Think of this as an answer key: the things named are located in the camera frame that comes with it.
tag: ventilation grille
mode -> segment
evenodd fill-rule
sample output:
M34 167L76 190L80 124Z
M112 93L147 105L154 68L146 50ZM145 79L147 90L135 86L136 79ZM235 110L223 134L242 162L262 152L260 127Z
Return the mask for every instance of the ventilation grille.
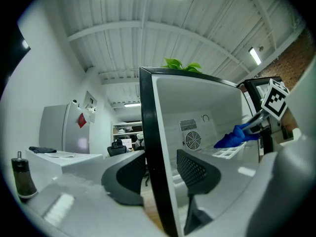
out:
M180 121L181 131L188 131L197 128L196 121L194 119Z
M182 154L177 154L177 166L178 172L188 188L204 180L207 175L203 166Z
M125 188L140 194L145 171L145 154L142 154L117 172L117 180Z
M197 149L201 144L201 137L197 132L189 132L186 137L186 143L190 149Z

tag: ceiling light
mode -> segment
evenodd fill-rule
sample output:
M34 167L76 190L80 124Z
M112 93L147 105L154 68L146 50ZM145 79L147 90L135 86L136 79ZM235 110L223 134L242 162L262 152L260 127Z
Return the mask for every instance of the ceiling light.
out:
M134 104L124 104L125 107L134 107L134 106L140 106L140 103L134 103Z
M252 48L250 48L249 53L255 59L257 65L259 65L261 63L261 60L260 60L256 50L252 47Z
M22 41L22 46L23 46L25 49L29 48L29 45L26 43L25 40Z

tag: air vent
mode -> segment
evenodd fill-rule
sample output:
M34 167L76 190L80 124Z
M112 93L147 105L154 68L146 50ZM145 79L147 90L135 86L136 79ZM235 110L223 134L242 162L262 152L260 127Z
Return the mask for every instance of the air vent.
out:
M181 131L188 131L197 128L196 121L194 119L180 121Z
M186 137L186 143L190 149L197 149L201 144L201 137L197 132L189 132Z

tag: shelf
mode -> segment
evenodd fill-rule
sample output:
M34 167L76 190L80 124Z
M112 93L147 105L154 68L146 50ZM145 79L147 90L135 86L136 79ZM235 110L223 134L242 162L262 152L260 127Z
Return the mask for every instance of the shelf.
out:
M141 121L139 121L139 122L126 123L126 124L114 124L113 126L126 127L126 126L139 126L139 125L143 125L143 123Z
M115 133L115 134L113 134L113 136L118 136L118 135L130 135L130 134L137 134L137 133L140 133L140 132L125 132L125 133Z

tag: ceiling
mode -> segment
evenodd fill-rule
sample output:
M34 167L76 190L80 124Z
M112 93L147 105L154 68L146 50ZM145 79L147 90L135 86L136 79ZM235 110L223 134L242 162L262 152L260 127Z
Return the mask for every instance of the ceiling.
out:
M98 70L113 106L139 101L139 67L198 62L238 82L291 36L300 16L285 0L58 0L82 68Z

